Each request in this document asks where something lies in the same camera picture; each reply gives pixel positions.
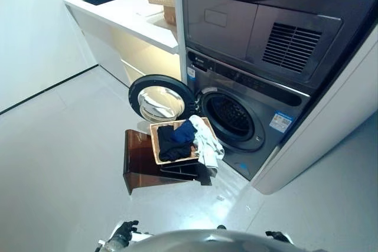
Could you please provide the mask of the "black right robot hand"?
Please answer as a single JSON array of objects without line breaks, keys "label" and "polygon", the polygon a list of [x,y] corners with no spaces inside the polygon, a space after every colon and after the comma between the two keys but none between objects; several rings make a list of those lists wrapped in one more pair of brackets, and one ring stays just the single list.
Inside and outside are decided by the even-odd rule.
[{"label": "black right robot hand", "polygon": [[289,237],[280,231],[266,231],[265,234],[267,237],[272,237],[275,240],[278,240],[284,243],[291,243],[291,240],[289,239]]}]

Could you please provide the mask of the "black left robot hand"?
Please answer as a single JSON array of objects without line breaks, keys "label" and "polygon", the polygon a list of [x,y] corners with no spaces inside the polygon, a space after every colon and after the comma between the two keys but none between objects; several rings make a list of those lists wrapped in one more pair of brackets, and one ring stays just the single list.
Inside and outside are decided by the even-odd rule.
[{"label": "black left robot hand", "polygon": [[125,221],[116,227],[107,243],[117,244],[121,248],[129,245],[132,239],[132,233],[137,231],[138,220]]}]

